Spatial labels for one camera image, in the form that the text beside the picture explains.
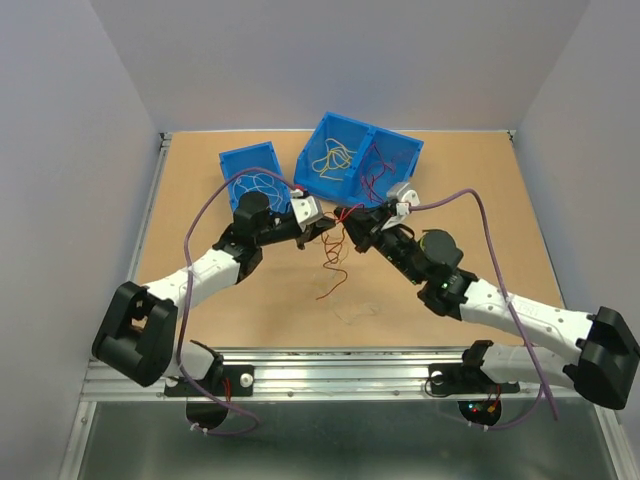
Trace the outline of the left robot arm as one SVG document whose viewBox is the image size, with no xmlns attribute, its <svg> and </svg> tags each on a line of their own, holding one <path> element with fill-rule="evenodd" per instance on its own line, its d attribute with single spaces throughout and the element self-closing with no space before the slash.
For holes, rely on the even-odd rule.
<svg viewBox="0 0 640 480">
<path fill-rule="evenodd" d="M 317 199 L 303 193 L 285 213 L 272 210 L 263 193 L 242 195 L 231 223 L 199 259 L 160 280 L 127 281 L 115 290 L 93 356 L 143 387 L 162 377 L 187 377 L 199 393 L 215 392 L 222 384 L 222 357 L 197 341 L 176 340 L 179 318 L 252 274 L 264 246 L 292 240 L 304 248 L 335 224 Z"/>
</svg>

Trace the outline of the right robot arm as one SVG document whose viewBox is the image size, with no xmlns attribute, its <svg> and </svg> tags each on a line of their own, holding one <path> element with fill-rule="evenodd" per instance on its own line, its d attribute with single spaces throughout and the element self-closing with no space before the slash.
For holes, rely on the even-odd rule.
<svg viewBox="0 0 640 480">
<path fill-rule="evenodd" d="M 403 225 L 389 225 L 382 207 L 335 209 L 356 250 L 375 249 L 411 283 L 418 298 L 433 313 L 482 324 L 513 335 L 524 334 L 525 359 L 532 368 L 550 367 L 544 377 L 574 389 L 586 400 L 622 410 L 639 366 L 639 344 L 623 316 L 608 307 L 595 313 L 558 309 L 503 293 L 488 281 L 459 268 L 463 258 L 453 237 L 430 229 L 416 238 Z"/>
</svg>

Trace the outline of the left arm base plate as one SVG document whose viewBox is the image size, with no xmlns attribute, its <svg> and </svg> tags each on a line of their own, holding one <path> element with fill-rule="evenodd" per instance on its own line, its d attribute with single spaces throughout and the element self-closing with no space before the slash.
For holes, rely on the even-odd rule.
<svg viewBox="0 0 640 480">
<path fill-rule="evenodd" d="M 244 398 L 253 395 L 255 368 L 251 364 L 212 366 L 203 379 L 195 383 L 216 397 Z M 164 395 L 169 398 L 201 396 L 201 393 L 187 380 L 180 377 L 175 386 L 164 387 Z"/>
</svg>

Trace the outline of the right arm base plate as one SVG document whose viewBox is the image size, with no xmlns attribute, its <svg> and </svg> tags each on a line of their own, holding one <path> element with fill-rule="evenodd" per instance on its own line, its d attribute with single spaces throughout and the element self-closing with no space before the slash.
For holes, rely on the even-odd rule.
<svg viewBox="0 0 640 480">
<path fill-rule="evenodd" d="M 461 363 L 439 363 L 429 367 L 424 391 L 438 398 L 451 395 L 515 394 L 520 392 L 520 385 L 496 383 L 480 369 L 464 367 Z"/>
</svg>

